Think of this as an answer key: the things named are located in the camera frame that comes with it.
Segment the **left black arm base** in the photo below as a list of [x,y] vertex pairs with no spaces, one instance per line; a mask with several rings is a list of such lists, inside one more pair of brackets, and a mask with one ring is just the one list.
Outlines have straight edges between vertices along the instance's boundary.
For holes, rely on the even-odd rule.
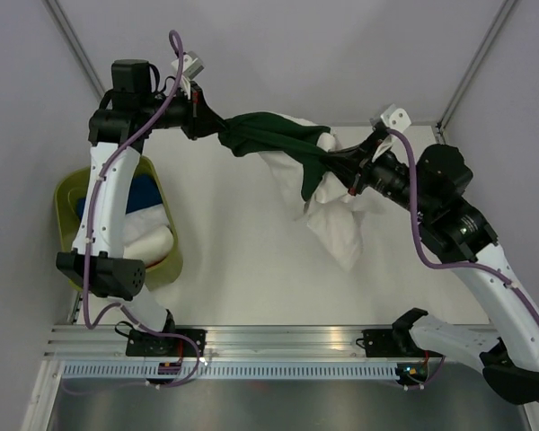
[[[203,329],[180,329],[177,334],[191,339],[203,355],[207,332]],[[196,352],[190,343],[180,338],[164,338],[138,330],[128,334],[126,356],[132,357],[195,357]]]

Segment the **white green raglan t-shirt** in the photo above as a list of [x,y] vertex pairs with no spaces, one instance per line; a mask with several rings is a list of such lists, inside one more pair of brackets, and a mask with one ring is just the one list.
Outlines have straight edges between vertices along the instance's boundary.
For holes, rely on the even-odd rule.
[[235,157],[257,154],[268,166],[290,218],[304,222],[346,271],[364,250],[365,202],[324,167],[320,157],[342,148],[334,129],[275,112],[242,114],[218,134]]

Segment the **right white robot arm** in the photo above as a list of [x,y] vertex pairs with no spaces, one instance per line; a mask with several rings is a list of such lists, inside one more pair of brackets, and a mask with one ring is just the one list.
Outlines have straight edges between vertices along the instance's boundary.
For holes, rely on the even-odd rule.
[[414,248],[422,263],[453,271],[486,312],[494,334],[480,336],[412,308],[392,325],[394,348],[450,358],[481,374],[503,400],[539,404],[539,308],[519,282],[499,237],[480,210],[465,198],[473,178],[455,147],[434,144],[415,157],[401,133],[408,158],[380,155],[384,132],[333,152],[324,164],[349,194],[373,189],[408,211]]

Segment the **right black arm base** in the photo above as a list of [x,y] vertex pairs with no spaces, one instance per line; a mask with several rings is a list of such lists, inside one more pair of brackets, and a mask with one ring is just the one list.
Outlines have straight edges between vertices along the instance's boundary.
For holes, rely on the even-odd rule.
[[425,352],[417,347],[401,346],[393,338],[393,331],[390,329],[362,330],[355,344],[370,358],[426,358]]

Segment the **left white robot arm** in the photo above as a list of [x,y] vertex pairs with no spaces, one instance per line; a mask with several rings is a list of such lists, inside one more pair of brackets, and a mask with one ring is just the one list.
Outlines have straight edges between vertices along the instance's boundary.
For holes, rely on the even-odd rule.
[[180,128],[196,140],[225,125],[194,80],[203,69],[201,59],[180,53],[172,67],[174,83],[164,93],[152,84],[155,68],[148,61],[112,64],[112,87],[89,120],[90,173],[81,222],[70,250],[56,257],[57,269],[81,287],[85,301],[91,295],[108,300],[108,310],[120,309],[148,332],[146,344],[160,356],[177,348],[178,334],[171,312],[146,287],[143,261],[124,256],[129,188],[153,130]]

